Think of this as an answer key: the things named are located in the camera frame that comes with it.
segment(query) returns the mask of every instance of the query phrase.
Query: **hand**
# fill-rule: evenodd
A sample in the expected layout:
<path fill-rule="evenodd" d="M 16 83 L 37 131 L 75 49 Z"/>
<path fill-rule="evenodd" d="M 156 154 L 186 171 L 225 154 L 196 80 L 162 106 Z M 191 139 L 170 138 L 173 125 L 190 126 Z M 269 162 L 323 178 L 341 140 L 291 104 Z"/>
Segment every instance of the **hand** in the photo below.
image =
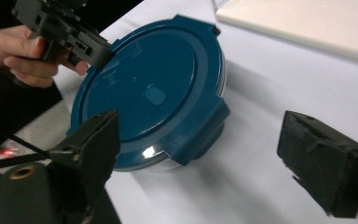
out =
<path fill-rule="evenodd" d="M 62 64 L 79 75 L 85 75 L 88 69 L 86 62 L 76 66 L 67 61 L 69 50 L 59 49 L 51 62 L 38 61 L 43 54 L 46 40 L 39 36 L 28 39 L 31 31 L 26 26 L 15 26 L 0 30 L 0 69 L 11 72 L 22 82 L 47 88 L 53 83 L 52 77 L 58 73 L 58 65 Z"/>

